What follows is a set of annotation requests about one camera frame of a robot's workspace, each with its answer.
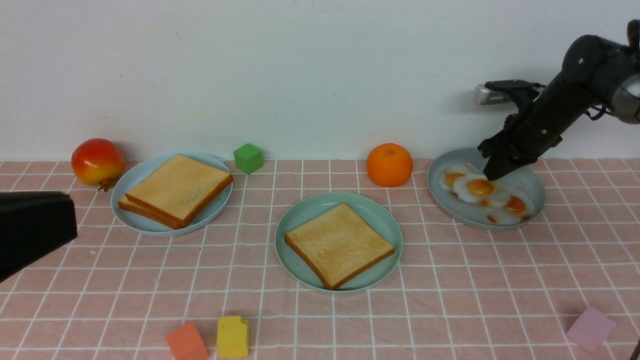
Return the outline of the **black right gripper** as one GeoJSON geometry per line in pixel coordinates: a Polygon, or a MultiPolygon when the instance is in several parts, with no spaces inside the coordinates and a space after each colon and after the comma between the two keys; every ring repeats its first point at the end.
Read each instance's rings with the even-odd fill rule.
{"type": "Polygon", "coordinates": [[[525,80],[493,80],[484,86],[508,95],[518,107],[517,113],[505,119],[502,130],[477,147],[487,159],[483,173],[490,181],[537,162],[595,104],[592,92],[564,80],[544,86],[525,80]]]}

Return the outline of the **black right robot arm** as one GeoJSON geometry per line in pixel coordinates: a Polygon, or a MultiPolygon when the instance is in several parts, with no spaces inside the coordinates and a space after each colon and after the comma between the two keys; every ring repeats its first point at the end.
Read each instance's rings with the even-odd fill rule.
{"type": "Polygon", "coordinates": [[[502,130],[483,140],[478,151],[489,180],[498,180],[538,161],[562,141],[562,134],[589,110],[595,121],[609,115],[628,125],[639,123],[639,21],[627,24],[623,45],[583,35],[566,51],[560,73],[547,85],[526,80],[491,80],[479,87],[480,104],[513,102],[518,112],[502,130]]]}

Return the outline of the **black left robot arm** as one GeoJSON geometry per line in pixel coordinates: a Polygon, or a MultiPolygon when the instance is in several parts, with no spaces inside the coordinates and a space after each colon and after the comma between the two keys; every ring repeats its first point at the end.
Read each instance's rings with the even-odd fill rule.
{"type": "Polygon", "coordinates": [[[0,280],[6,281],[78,236],[75,204],[62,191],[0,194],[0,280]]]}

